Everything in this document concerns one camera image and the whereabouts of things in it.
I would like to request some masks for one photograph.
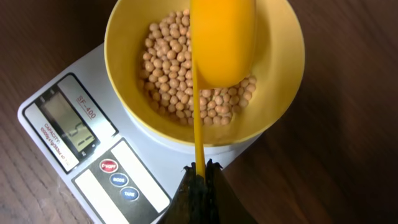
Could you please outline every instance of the scale display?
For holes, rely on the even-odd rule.
[[[54,94],[41,109],[60,126],[62,138],[68,138],[78,152],[94,141],[93,133],[83,124],[61,93]]]
[[[66,173],[118,133],[72,73],[36,98],[24,116]]]

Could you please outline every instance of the blue button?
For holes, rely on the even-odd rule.
[[[127,177],[127,175],[122,173],[112,174],[109,180],[111,181],[111,184],[116,187],[124,187],[129,182],[129,178]]]
[[[135,201],[139,197],[139,192],[134,187],[125,187],[120,191],[122,197],[128,201]]]

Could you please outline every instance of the dark wood surface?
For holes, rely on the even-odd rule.
[[[302,86],[224,173],[259,223],[398,223],[398,1],[290,2]],[[114,3],[0,1],[0,223],[91,222],[17,109],[102,43]]]

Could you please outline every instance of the dried chickpeas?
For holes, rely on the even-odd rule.
[[[193,125],[190,11],[171,12],[149,26],[138,85],[150,107],[181,125]],[[200,91],[202,125],[228,125],[254,96],[257,79],[248,74],[230,88]]]

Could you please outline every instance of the scale platform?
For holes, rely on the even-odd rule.
[[[193,146],[153,133],[125,110],[103,44],[23,102],[18,119],[95,223],[156,223],[195,161]],[[226,167],[257,138],[206,147],[206,160]]]

